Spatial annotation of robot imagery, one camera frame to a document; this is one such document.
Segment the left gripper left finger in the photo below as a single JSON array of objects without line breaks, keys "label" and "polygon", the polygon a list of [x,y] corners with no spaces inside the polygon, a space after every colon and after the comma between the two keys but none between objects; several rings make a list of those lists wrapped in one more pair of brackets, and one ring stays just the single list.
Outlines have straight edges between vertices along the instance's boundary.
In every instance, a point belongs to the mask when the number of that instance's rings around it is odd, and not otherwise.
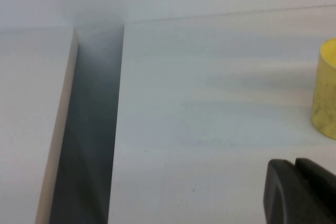
[{"label": "left gripper left finger", "polygon": [[264,189],[266,223],[335,223],[335,200],[321,200],[296,162],[268,162]]}]

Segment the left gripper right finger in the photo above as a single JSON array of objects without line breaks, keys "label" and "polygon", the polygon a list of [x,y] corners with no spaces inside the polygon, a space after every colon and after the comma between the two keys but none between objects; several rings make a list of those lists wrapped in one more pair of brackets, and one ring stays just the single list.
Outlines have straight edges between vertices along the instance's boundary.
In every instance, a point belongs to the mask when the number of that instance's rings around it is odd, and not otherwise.
[{"label": "left gripper right finger", "polygon": [[321,200],[335,200],[335,174],[308,158],[297,158],[296,168]]}]

